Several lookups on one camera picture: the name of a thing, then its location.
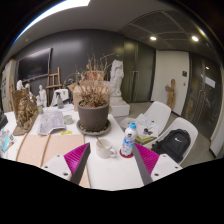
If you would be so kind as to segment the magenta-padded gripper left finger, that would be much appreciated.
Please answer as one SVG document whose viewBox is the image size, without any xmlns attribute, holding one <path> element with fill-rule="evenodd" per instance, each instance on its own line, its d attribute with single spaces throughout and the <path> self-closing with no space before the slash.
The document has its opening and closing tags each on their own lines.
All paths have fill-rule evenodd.
<svg viewBox="0 0 224 224">
<path fill-rule="evenodd" d="M 90 144 L 86 143 L 64 155 L 55 155 L 42 166 L 42 169 L 79 185 L 89 155 Z"/>
</svg>

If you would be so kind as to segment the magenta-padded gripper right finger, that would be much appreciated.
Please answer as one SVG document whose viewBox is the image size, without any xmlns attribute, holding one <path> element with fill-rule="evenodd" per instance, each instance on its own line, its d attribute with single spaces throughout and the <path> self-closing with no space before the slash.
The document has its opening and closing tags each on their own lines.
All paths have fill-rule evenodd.
<svg viewBox="0 0 224 224">
<path fill-rule="evenodd" d="M 132 153 L 137 162 L 144 185 L 152 183 L 182 169 L 182 167 L 167 154 L 158 155 L 152 150 L 149 150 L 137 143 L 133 145 Z"/>
</svg>

